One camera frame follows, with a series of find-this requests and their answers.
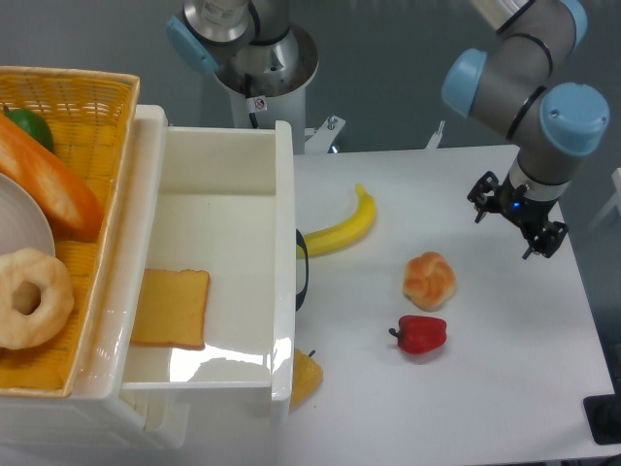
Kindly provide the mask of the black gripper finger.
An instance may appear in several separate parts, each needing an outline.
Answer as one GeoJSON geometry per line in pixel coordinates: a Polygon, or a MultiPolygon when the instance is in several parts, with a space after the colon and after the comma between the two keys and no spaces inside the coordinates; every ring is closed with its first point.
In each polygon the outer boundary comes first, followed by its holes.
{"type": "Polygon", "coordinates": [[[523,259],[532,254],[550,258],[562,245],[569,228],[563,222],[546,220],[541,224],[526,224],[521,232],[528,244],[523,259]]]}
{"type": "Polygon", "coordinates": [[[498,214],[500,212],[500,201],[497,197],[499,191],[499,180],[491,171],[484,173],[474,184],[467,195],[467,199],[474,204],[476,210],[475,223],[480,223],[487,214],[498,214]]]}

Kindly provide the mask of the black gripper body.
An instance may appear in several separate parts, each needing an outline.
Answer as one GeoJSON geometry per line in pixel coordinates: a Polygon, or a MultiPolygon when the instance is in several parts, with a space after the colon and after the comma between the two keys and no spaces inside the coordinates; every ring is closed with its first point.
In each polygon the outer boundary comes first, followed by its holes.
{"type": "Polygon", "coordinates": [[[526,196],[525,184],[514,187],[509,177],[505,177],[504,181],[499,184],[500,191],[497,194],[500,201],[499,214],[516,226],[520,232],[521,227],[526,224],[541,224],[549,220],[548,215],[558,199],[544,201],[530,199],[526,196]]]}

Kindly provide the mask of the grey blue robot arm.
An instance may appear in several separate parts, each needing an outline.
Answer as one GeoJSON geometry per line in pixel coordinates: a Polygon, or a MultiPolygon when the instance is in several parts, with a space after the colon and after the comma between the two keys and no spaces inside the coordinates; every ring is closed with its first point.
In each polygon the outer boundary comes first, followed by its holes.
{"type": "MultiPolygon", "coordinates": [[[[567,234],[549,212],[609,120],[593,87],[546,81],[581,42],[587,16],[577,1],[477,1],[501,38],[493,53],[470,49],[452,64],[443,102],[518,147],[506,177],[484,174],[469,193],[480,216],[515,225],[527,251],[553,255],[567,234]]],[[[187,1],[166,25],[168,39],[196,72],[213,75],[230,98],[240,128],[286,121],[296,153],[330,144],[326,129],[306,128],[306,89],[318,67],[312,37],[291,21],[285,1],[187,1]]]]}

